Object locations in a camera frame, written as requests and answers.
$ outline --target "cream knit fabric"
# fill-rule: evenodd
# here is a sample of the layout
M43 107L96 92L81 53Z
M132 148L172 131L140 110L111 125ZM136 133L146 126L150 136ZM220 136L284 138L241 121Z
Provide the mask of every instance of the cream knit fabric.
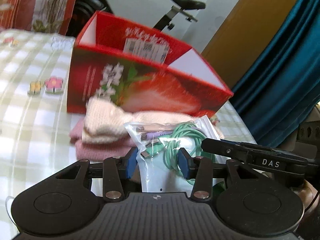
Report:
M98 98L91 98L84 119L82 141L85 143L110 143L127 135L126 122L180 123L196 119L187 114L161 111L127 113L122 108Z

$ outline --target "ribbed gray surface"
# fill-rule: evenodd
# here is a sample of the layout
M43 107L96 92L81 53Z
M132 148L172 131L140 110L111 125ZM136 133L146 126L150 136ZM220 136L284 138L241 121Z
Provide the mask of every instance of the ribbed gray surface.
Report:
M22 234L16 240L41 237ZM207 204L194 203L184 193L131 193L106 204L96 220L68 236L51 240L254 240L236 233L217 219ZM274 240L297 240L293 234Z

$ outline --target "strawberry image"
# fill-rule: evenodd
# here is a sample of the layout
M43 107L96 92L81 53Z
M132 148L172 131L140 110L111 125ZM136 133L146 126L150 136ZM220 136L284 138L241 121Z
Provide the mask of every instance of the strawberry image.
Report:
M201 108L200 101L170 73L148 73L144 80L132 82L119 106L128 112L167 111L192 114Z
M193 113L192 116L194 117L202 117L204 115L207 115L207 117L210 119L216 114L215 111L212 110L200 110L199 112Z

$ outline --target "black cable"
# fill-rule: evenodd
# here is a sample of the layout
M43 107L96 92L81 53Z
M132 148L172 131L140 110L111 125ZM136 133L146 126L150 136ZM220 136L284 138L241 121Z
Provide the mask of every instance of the black cable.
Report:
M313 198L313 200L311 201L311 203L308 205L308 207L304 210L304 212L307 212L308 209L309 209L310 207L312 207L313 203L316 201L316 199L318 198L318 196L319 196L319 191L317 192L316 196Z

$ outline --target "green cable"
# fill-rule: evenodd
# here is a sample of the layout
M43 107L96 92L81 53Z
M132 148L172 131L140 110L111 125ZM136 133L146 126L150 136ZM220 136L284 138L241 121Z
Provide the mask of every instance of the green cable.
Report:
M182 175L182 173L178 167L178 151L180 149L179 138L191 137L194 139L195 148L189 153L191 157L201 156L204 154L204 151L201 148L201 142L206 138L206 136L202 132L193 129L196 127L196 124L193 122L182 123L173 130L171 135L166 135L167 140L164 142L166 151L163 154L164 164L168 169L175 169L175 171L180 175ZM210 156L212 161L215 162L214 155L210 154ZM194 179L187 181L192 185L194 184Z

